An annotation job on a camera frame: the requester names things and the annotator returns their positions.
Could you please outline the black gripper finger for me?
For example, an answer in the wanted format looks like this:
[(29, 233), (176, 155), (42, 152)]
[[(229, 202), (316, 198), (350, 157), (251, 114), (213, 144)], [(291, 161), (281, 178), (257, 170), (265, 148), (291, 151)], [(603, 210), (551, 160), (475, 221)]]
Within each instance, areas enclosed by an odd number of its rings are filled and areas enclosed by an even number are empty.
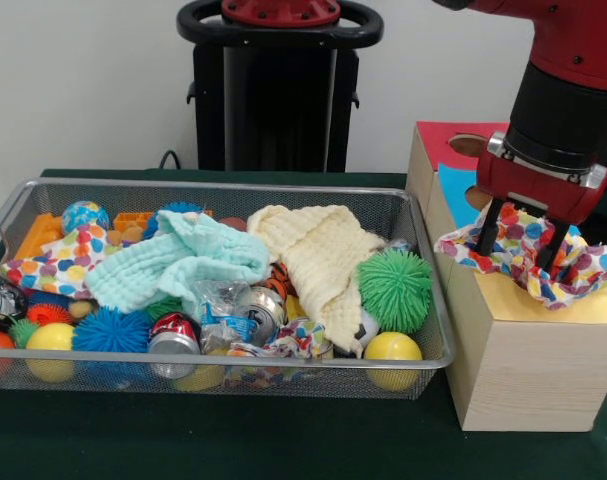
[(486, 212), (478, 241), (476, 244), (476, 252), (481, 256), (489, 256), (494, 247), (498, 235), (498, 217), (504, 201), (500, 198), (493, 198)]
[(538, 218), (537, 223), (541, 227), (541, 233), (536, 240), (536, 266), (550, 273), (570, 224), (548, 218)]

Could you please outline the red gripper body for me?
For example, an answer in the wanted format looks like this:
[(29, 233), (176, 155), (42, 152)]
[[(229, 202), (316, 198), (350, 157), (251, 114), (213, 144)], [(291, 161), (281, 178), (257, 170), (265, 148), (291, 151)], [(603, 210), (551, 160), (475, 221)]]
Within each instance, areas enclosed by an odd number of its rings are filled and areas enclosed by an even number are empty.
[(484, 152), (477, 164), (477, 186), (495, 198), (517, 200), (547, 217), (579, 225), (594, 210), (607, 186), (607, 168), (596, 164), (585, 185), (554, 177)]

